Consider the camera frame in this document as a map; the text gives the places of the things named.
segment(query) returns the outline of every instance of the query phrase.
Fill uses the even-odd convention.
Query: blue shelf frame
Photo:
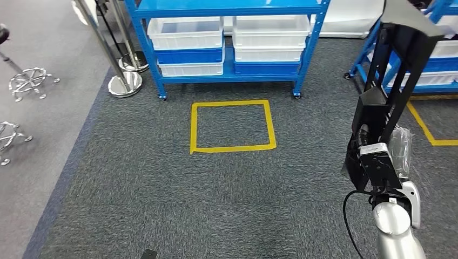
[[[424,11],[424,14],[427,15],[431,13],[429,19],[433,23],[437,23],[442,16],[446,15],[458,15],[458,0],[436,0],[428,9]],[[374,28],[369,34],[362,51],[359,53],[356,58],[355,63],[352,68],[348,71],[350,77],[355,77],[358,72],[364,82],[367,81],[366,71],[363,69],[363,64],[370,60],[367,58],[367,54],[371,52],[375,47],[375,41],[377,40],[377,33],[380,29],[380,21],[377,21],[374,25]],[[382,86],[387,93],[390,92],[391,88],[387,87],[388,83],[394,78],[398,72],[401,62],[399,58],[395,60],[392,64],[391,69],[387,71],[385,77],[383,78]],[[451,85],[422,85],[414,88],[414,93],[457,93],[458,92],[458,83],[453,82]]]
[[[256,81],[293,81],[293,95],[301,97],[301,89],[310,61],[318,41],[321,27],[330,0],[142,0],[137,6],[135,0],[125,0],[127,10],[132,20],[145,54],[150,64],[158,97],[167,98],[164,84],[183,83],[224,83],[224,82],[256,82]],[[242,15],[316,15],[316,22],[312,34],[306,39],[306,48],[302,53],[302,64],[297,75],[291,76],[247,76],[234,73],[233,49],[226,48],[224,70],[220,76],[200,77],[163,77],[156,65],[153,42],[146,35],[143,22],[148,23],[151,18],[164,17],[195,17],[195,16],[242,16]]]

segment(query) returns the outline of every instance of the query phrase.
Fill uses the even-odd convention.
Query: plastic bag
[[[396,126],[391,133],[388,150],[399,178],[409,178],[410,157],[412,156],[412,134],[407,128]]]

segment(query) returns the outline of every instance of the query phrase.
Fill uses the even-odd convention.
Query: yellow floor tape
[[[217,106],[236,106],[236,105],[263,105],[266,115],[267,132],[269,143],[251,146],[232,146],[232,147],[197,147],[197,107],[217,107]],[[202,153],[223,153],[223,152],[242,152],[259,151],[274,149],[277,147],[275,131],[273,129],[271,108],[268,100],[247,100],[247,101],[213,101],[207,103],[193,103],[191,107],[191,140],[190,154],[194,152]]]
[[[411,101],[425,101],[425,100],[454,100],[458,99],[458,94],[436,94],[432,96],[411,96]]]
[[[418,125],[420,125],[420,127],[423,129],[425,136],[428,139],[428,141],[431,143],[431,145],[433,146],[458,146],[458,139],[444,139],[444,140],[435,139],[433,135],[431,134],[431,132],[429,131],[426,124],[421,119],[420,115],[418,114],[414,106],[412,105],[412,103],[410,103],[410,101],[407,103],[407,107],[409,108],[409,111],[412,113]]]

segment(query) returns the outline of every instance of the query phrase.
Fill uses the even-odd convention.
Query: chrome chair base
[[[4,132],[6,127],[10,127],[12,133],[7,136],[2,136],[2,133]],[[0,123],[0,152],[4,151],[9,146],[11,146],[15,137],[24,138],[24,142],[29,142],[30,140],[33,139],[33,137],[30,135],[25,135],[21,132],[18,132],[17,130],[18,128],[19,128],[19,125],[16,125],[16,124],[13,124],[7,121]],[[2,159],[2,157],[0,156],[0,166],[6,166],[9,163],[10,163],[9,159]]]
[[[47,77],[54,79],[54,83],[60,82],[59,78],[53,77],[51,74],[47,74],[45,69],[34,67],[32,69],[25,69],[22,73],[15,75],[10,79],[9,89],[11,94],[16,99],[16,102],[22,100],[22,97],[18,96],[19,93],[25,93],[33,90],[39,94],[40,99],[46,98],[45,93],[41,93],[38,87],[46,80]]]

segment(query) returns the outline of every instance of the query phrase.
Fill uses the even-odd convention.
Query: stanchion post
[[[126,20],[121,8],[119,7],[118,0],[111,0],[111,4],[113,6],[114,18],[118,23],[119,31],[121,32],[121,36],[127,48],[127,55],[119,59],[118,65],[124,71],[135,71],[141,73],[148,69],[148,62],[146,61],[143,52],[135,51],[133,48],[133,41],[130,37],[129,30],[127,29]]]
[[[97,42],[102,48],[105,56],[107,57],[110,65],[113,67],[116,76],[111,78],[108,83],[108,89],[115,97],[128,97],[134,95],[140,90],[142,85],[142,77],[136,72],[123,72],[116,62],[116,58],[102,35],[97,23],[92,15],[89,14],[88,8],[84,0],[75,0],[77,6],[87,21],[89,27],[97,37]]]

